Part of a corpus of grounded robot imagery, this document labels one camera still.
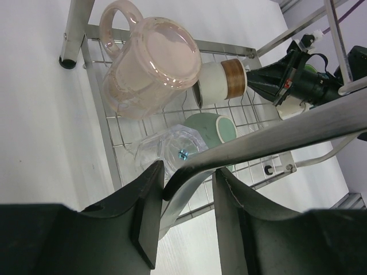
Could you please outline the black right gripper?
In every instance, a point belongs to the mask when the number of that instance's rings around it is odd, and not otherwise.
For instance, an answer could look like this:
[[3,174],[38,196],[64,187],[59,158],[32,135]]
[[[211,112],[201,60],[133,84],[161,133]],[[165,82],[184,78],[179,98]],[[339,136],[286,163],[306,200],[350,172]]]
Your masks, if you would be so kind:
[[328,65],[323,54],[290,50],[279,61],[247,72],[248,87],[275,106],[281,105],[288,96],[313,106],[341,98],[338,90],[342,84],[331,73],[311,72],[305,68],[306,62],[314,56],[321,57],[325,66]]

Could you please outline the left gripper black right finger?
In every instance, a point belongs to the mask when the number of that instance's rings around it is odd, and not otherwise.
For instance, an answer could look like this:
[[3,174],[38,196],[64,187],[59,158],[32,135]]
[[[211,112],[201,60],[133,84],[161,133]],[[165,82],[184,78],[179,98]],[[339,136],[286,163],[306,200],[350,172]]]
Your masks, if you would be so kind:
[[288,209],[223,168],[213,179],[222,274],[365,274],[366,211]]

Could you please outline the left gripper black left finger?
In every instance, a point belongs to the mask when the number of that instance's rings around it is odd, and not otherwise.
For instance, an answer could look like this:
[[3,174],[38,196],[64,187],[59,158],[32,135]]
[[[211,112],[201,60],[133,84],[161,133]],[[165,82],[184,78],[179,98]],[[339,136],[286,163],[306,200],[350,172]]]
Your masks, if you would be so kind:
[[1,206],[2,274],[150,274],[155,268],[164,165],[74,211],[62,204]]

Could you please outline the steel two-tier dish rack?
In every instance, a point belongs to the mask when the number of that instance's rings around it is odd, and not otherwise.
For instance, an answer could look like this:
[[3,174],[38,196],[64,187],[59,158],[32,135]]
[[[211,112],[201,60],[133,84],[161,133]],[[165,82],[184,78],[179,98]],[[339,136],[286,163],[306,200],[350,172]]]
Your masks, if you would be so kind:
[[[88,40],[99,38],[97,26],[88,23],[93,6],[93,1],[71,2],[59,63],[63,68],[72,69],[76,66],[78,55],[82,55],[84,58],[112,184],[114,188],[120,188],[122,186],[120,167],[113,147],[106,107],[100,93],[101,86],[94,72],[88,48]],[[282,121],[273,127],[256,131],[225,145],[220,145],[218,148],[198,155],[179,169],[165,189],[169,200],[164,203],[161,215],[161,230],[163,233],[166,233],[173,226],[213,210],[214,205],[209,203],[186,214],[182,213],[199,185],[216,169],[276,154],[290,156],[291,150],[335,138],[342,138],[339,147],[343,148],[366,131],[366,78],[352,80],[352,73],[336,18],[335,8],[337,6],[339,6],[339,1],[326,1],[320,9],[296,27],[277,36],[259,50],[198,41],[198,46],[206,53],[260,57],[293,34],[327,16],[344,85],[339,90],[341,95],[339,100]]]

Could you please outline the teal cup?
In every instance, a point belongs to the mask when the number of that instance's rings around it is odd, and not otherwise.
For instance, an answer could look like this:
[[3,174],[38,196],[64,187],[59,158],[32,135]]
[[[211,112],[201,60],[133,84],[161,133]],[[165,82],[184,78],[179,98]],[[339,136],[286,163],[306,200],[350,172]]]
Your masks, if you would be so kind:
[[234,122],[219,114],[197,113],[188,117],[183,125],[197,130],[209,149],[239,137]]

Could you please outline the clear glass cup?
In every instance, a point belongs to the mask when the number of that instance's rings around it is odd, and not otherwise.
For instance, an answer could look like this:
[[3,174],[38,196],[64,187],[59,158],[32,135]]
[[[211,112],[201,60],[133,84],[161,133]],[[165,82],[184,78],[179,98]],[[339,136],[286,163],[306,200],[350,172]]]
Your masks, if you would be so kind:
[[127,149],[127,160],[138,174],[153,162],[163,161],[167,182],[194,155],[207,149],[197,130],[177,124],[133,142]]

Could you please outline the pink translucent tumbler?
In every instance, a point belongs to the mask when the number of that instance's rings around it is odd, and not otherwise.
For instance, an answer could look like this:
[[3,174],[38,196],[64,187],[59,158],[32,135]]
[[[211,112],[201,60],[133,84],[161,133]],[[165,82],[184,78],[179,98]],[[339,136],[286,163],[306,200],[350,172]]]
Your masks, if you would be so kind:
[[[117,12],[124,15],[130,27],[130,36],[122,47],[112,35]],[[201,55],[190,33],[168,18],[144,18],[130,1],[115,1],[105,8],[99,38],[112,60],[103,92],[113,111],[122,117],[149,117],[198,80]]]

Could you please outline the cream mug green inside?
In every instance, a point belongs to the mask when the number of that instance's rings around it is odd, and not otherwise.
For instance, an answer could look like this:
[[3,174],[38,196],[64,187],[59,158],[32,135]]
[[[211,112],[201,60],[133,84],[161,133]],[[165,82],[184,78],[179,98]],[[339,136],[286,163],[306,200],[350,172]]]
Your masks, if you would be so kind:
[[307,112],[313,106],[309,103],[305,103],[300,99],[292,96],[288,96],[281,105],[276,106],[279,117],[282,120],[289,119],[301,113]]

